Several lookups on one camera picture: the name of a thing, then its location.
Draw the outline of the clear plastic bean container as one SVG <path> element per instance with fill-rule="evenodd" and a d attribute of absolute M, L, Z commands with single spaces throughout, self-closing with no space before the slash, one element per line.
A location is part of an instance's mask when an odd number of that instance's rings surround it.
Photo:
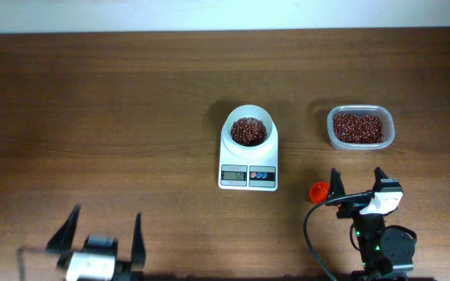
<path fill-rule="evenodd" d="M 334 138 L 332 117 L 337 114 L 372 115 L 380 119 L 383 124 L 384 142 L 379 144 L 347 144 Z M 395 138 L 395 127 L 390 112 L 379 105 L 340 105 L 333 108 L 327 116 L 327 132 L 330 144 L 338 150 L 377 150 L 388 147 Z"/>

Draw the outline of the white round bowl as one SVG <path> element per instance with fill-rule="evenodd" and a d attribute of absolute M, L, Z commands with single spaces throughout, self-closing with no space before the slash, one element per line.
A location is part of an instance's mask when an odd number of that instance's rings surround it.
<path fill-rule="evenodd" d="M 233 148 L 270 148 L 276 139 L 272 117 L 258 105 L 235 108 L 223 125 L 222 140 Z"/>

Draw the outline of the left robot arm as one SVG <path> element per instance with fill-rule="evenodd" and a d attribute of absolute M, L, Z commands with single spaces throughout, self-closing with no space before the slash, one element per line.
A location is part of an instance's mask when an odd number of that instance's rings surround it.
<path fill-rule="evenodd" d="M 45 250 L 58 254 L 56 267 L 66 271 L 65 281 L 143 280 L 147 253 L 141 229 L 141 213 L 134 223 L 130 260 L 118 259 L 119 241 L 115 237 L 88 236 L 78 251 L 72 248 L 80 206 L 74 206 L 62 226 L 48 241 Z"/>

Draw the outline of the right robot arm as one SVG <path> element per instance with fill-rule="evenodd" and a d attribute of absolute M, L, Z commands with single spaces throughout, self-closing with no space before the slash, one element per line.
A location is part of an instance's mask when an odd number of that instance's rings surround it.
<path fill-rule="evenodd" d="M 351 243 L 362 259 L 362 270 L 352 272 L 352 280 L 406 280 L 414 268 L 417 235 L 403 226 L 385 225 L 385 217 L 397 210 L 404 193 L 381 168 L 375 168 L 374 175 L 372 189 L 346 194 L 341 174 L 332 169 L 326 205 L 338 207 L 338 219 L 352 220 Z"/>

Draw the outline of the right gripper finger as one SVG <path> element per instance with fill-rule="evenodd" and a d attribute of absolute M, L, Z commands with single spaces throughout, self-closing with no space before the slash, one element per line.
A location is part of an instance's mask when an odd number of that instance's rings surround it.
<path fill-rule="evenodd" d="M 327 196 L 329 205 L 338 205 L 339 199 L 345 195 L 346 193 L 341 180 L 341 174 L 335 168 L 332 168 L 330 173 L 330 187 Z"/>
<path fill-rule="evenodd" d="M 383 182 L 383 180 L 386 180 L 388 176 L 384 173 L 381 167 L 375 168 L 374 175 L 375 175 L 375 183 L 373 185 L 373 191 L 382 191 L 384 188 L 388 186 L 387 183 Z"/>

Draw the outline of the red adzuki beans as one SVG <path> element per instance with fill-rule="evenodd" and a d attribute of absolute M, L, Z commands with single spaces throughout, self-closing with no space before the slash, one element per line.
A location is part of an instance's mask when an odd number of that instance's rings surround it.
<path fill-rule="evenodd" d="M 332 117 L 334 138 L 347 144 L 379 144 L 384 142 L 383 124 L 372 115 L 337 114 Z M 263 121 L 244 117 L 235 121 L 230 129 L 234 142 L 245 147 L 262 144 L 268 137 Z"/>

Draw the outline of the orange measuring scoop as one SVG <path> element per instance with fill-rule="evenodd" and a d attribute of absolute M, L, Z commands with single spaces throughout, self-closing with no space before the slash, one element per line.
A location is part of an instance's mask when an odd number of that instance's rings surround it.
<path fill-rule="evenodd" d="M 344 193 L 328 182 L 314 183 L 309 189 L 309 200 L 315 204 L 325 204 L 326 206 L 339 205 L 336 198 L 344 197 Z"/>

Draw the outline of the white digital kitchen scale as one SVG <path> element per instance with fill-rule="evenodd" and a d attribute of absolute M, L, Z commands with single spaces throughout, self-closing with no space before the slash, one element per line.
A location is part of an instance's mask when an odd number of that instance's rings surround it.
<path fill-rule="evenodd" d="M 275 191 L 279 187 L 279 140 L 271 119 L 262 119 L 266 139 L 259 145 L 245 147 L 230 135 L 227 121 L 220 136 L 218 186 L 224 190 Z"/>

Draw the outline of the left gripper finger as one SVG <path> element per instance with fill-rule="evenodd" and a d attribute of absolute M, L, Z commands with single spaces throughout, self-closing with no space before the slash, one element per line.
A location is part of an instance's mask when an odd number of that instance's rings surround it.
<path fill-rule="evenodd" d="M 80 214 L 80 205 L 76 205 L 67 220 L 56 231 L 52 238 L 48 241 L 47 251 L 68 251 L 73 244 L 73 238 L 77 228 L 77 222 Z"/>
<path fill-rule="evenodd" d="M 146 262 L 146 250 L 145 250 L 145 242 L 142 235 L 141 229 L 141 213 L 137 213 L 135 224 L 134 224 L 134 233 L 133 240 L 131 246 L 131 267 L 132 268 L 143 268 Z"/>

